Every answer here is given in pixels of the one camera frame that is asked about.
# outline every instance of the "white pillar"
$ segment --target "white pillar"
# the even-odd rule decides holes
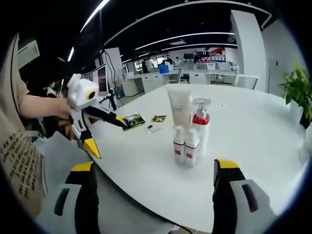
[[[231,11],[231,22],[235,31],[240,73],[259,76],[256,90],[265,92],[267,66],[263,38],[254,14]]]
[[[134,62],[128,62],[128,63],[127,63],[127,66],[128,66],[129,72],[135,72],[135,71],[136,71],[135,63],[134,63]]]

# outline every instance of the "skincare bottle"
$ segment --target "skincare bottle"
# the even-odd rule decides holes
[[[191,129],[185,142],[185,164],[193,168],[196,165],[200,139],[196,129]]]
[[[198,156],[207,155],[208,134],[210,127],[210,115],[207,112],[210,100],[205,98],[197,98],[193,101],[194,116],[192,127],[197,129],[200,138],[200,147]]]
[[[174,138],[174,150],[175,150],[175,160],[178,163],[183,163],[185,159],[185,132],[183,126],[177,126],[175,128],[175,138]]]

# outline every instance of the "person's hand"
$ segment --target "person's hand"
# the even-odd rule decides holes
[[[58,106],[58,116],[64,119],[68,119],[72,108],[67,102],[66,98],[59,97],[55,99]]]

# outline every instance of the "beige t-shirt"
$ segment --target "beige t-shirt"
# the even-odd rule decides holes
[[[28,93],[18,70],[18,36],[0,67],[0,165],[30,215],[40,212],[44,197],[41,154],[25,137],[19,104]]]

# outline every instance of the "small white bottle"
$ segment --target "small white bottle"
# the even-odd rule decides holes
[[[197,161],[200,138],[196,129],[191,129],[185,142],[185,164],[194,167]]]
[[[175,150],[175,160],[178,163],[184,163],[185,159],[185,132],[183,126],[177,126],[175,129],[174,138],[174,150]]]

